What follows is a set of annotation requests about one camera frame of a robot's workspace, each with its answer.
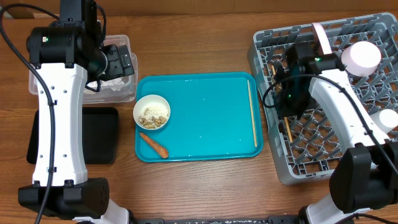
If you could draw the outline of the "white tissue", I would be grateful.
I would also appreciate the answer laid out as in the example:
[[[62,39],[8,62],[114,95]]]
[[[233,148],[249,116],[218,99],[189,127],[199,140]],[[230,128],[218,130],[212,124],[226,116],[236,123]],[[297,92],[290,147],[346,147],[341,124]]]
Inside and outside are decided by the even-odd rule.
[[[110,89],[111,91],[120,91],[123,87],[128,86],[131,83],[130,77],[122,77],[109,81],[100,81],[100,91]],[[97,82],[89,82],[84,90],[85,94],[93,95],[94,91],[98,87]]]

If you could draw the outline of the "large pink plate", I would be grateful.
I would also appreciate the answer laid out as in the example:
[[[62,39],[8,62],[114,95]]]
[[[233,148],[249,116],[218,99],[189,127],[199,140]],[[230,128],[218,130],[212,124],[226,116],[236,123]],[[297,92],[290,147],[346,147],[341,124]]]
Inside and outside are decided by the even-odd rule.
[[[320,55],[332,54],[333,52],[323,26],[320,23],[312,23],[312,31],[318,53]]]

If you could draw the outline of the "small pink bowl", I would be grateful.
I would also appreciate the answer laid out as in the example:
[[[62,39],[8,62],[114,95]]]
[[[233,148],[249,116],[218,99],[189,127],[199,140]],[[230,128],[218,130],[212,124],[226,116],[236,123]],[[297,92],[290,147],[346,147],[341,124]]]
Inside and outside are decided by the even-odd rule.
[[[370,42],[360,41],[343,51],[341,61],[348,73],[368,77],[376,71],[381,61],[381,51]]]

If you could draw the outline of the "white cup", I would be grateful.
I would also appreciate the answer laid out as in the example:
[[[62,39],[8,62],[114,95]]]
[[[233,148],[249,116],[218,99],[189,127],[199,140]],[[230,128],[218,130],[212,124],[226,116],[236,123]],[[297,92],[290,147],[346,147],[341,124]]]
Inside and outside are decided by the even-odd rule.
[[[386,134],[392,131],[398,124],[398,114],[391,109],[378,111],[370,117],[376,126]]]

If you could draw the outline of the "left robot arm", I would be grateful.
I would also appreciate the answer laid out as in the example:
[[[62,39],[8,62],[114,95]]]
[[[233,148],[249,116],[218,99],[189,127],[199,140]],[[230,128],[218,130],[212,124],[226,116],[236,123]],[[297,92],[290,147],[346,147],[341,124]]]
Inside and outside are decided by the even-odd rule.
[[[87,83],[134,74],[125,45],[104,45],[106,23],[94,1],[62,1],[60,16],[36,27],[27,39],[25,64],[37,78],[39,140],[32,184],[19,203],[38,216],[80,223],[132,223],[130,210],[113,202],[108,181],[90,178],[82,140],[82,104]]]

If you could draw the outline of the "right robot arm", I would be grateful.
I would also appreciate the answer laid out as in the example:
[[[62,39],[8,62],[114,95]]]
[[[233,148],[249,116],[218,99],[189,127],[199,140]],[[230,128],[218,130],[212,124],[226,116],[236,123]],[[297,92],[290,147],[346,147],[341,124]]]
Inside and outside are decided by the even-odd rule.
[[[328,44],[314,49],[297,43],[286,50],[287,69],[278,69],[279,116],[301,116],[316,101],[329,120],[343,156],[329,180],[329,194],[300,211],[302,223],[349,223],[397,203],[397,143],[388,132],[397,113],[387,110],[374,120],[355,95],[349,75],[368,76],[381,61],[380,50],[360,41],[343,51]]]

